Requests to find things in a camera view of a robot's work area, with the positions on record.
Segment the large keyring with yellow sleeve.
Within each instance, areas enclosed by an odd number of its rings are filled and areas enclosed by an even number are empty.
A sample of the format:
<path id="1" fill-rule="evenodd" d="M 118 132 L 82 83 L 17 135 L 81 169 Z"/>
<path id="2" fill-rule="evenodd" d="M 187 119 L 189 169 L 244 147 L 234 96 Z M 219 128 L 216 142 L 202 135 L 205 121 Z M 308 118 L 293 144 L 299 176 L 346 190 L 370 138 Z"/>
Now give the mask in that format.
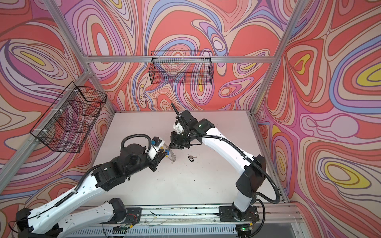
<path id="1" fill-rule="evenodd" d="M 175 163 L 175 161 L 176 161 L 176 155 L 174 154 L 174 152 L 171 149 L 165 149 L 165 152 L 166 151 L 170 152 L 170 155 L 166 156 L 166 157 L 168 157 L 170 159 L 172 164 Z"/>

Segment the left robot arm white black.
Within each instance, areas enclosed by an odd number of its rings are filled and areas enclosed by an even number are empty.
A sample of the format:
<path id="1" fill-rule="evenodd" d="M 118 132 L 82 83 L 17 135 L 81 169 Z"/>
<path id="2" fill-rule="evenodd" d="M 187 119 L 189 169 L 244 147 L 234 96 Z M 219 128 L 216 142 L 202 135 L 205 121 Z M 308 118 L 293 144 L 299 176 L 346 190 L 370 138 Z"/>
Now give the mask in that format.
<path id="1" fill-rule="evenodd" d="M 109 162 L 93 166 L 78 184 L 56 199 L 35 209 L 23 208 L 16 214 L 19 238 L 63 238 L 96 223 L 116 224 L 128 217 L 119 198 L 112 198 L 96 208 L 75 212 L 91 199 L 129 180 L 132 175 L 149 168 L 153 172 L 166 157 L 165 142 L 146 134 L 124 138 L 120 154 Z"/>

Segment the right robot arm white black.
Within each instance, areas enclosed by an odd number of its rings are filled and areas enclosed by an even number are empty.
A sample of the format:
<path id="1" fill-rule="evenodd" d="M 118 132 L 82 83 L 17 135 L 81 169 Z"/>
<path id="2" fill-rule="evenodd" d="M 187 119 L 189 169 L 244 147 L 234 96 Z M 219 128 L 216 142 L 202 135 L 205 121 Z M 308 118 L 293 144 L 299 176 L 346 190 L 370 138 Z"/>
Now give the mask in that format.
<path id="1" fill-rule="evenodd" d="M 266 159 L 262 155 L 254 156 L 239 148 L 209 120 L 198 121 L 188 110 L 179 112 L 173 103 L 171 106 L 177 116 L 169 147 L 189 149 L 197 140 L 199 145 L 206 145 L 222 156 L 240 175 L 235 183 L 238 192 L 232 205 L 219 207 L 218 215 L 222 222 L 242 222 L 246 219 L 257 222 L 259 217 L 253 207 L 256 202 L 280 202 L 279 188 L 267 173 Z"/>

